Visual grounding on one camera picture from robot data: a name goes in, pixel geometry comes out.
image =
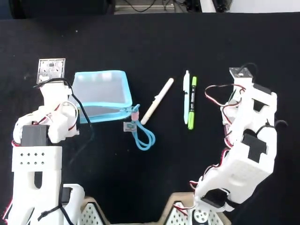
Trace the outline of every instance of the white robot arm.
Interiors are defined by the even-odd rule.
[[[54,82],[40,86],[44,105],[15,124],[14,189],[8,225],[26,225],[29,221],[31,225],[71,225],[80,216],[84,190],[77,184],[65,184],[62,188],[62,147],[56,145],[79,134],[79,111],[68,100],[72,90],[64,81],[55,80],[63,78],[64,66],[65,59],[39,61],[37,84],[53,78]],[[41,188],[35,186],[35,172],[42,172]],[[65,202],[63,193],[68,195]]]
[[[277,152],[276,93],[252,83],[247,68],[230,68],[230,73],[233,93],[225,105],[206,94],[220,106],[228,148],[219,164],[205,170],[194,195],[197,208],[215,212],[232,211],[247,200],[273,172]]]

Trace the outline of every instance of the black cloth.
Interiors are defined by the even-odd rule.
[[[254,62],[255,82],[277,93],[276,117],[289,127],[278,129],[274,173],[254,197],[227,216],[235,224],[289,224],[299,202],[300,14],[115,15],[0,22],[0,209],[12,196],[12,131],[16,120],[43,103],[36,82],[38,59],[67,58],[66,78],[75,72],[120,69],[134,104],[143,116],[165,82],[175,82],[146,127],[157,142],[139,150],[122,121],[94,124],[95,140],[70,168],[65,183],[78,183],[93,196],[112,223],[159,219],[172,192],[191,191],[204,169],[217,163],[224,148],[219,108],[205,98],[210,84],[232,83],[229,67]],[[185,70],[198,76],[195,128],[183,122]],[[230,89],[212,92],[220,101]],[[63,142],[66,165],[81,135]]]

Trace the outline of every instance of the floor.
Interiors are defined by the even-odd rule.
[[[187,12],[186,7],[182,6],[184,0],[155,0],[154,3],[153,1],[154,0],[116,0],[115,14]]]

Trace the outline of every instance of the blue loop strap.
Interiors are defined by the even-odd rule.
[[[133,107],[132,109],[132,115],[131,118],[134,119],[131,122],[133,124],[136,124],[137,128],[140,128],[148,137],[149,143],[144,143],[141,140],[139,140],[138,135],[137,135],[137,131],[132,132],[132,136],[135,139],[135,143],[137,145],[137,147],[142,150],[142,151],[146,151],[148,150],[152,145],[154,145],[155,143],[155,136],[154,134],[149,131],[148,129],[144,128],[143,125],[140,123],[140,121],[138,120],[138,109],[139,109],[140,105],[137,104],[135,107]]]

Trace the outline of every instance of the black table surface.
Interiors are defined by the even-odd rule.
[[[66,78],[75,72],[124,70],[134,104],[144,115],[170,77],[175,82],[147,128],[157,142],[139,150],[123,121],[94,124],[95,140],[64,173],[93,196],[112,223],[157,221],[173,192],[191,191],[188,181],[219,161],[224,148],[221,113],[205,98],[210,84],[232,83],[229,67],[254,62],[255,82],[278,95],[274,173],[246,204],[227,216],[235,224],[289,224],[299,202],[300,14],[116,15],[0,21],[0,210],[12,196],[12,131],[16,120],[42,105],[36,82],[38,59],[66,58]],[[195,128],[183,122],[185,70],[198,76]],[[225,100],[230,89],[212,92]],[[63,142],[63,165],[89,137]]]

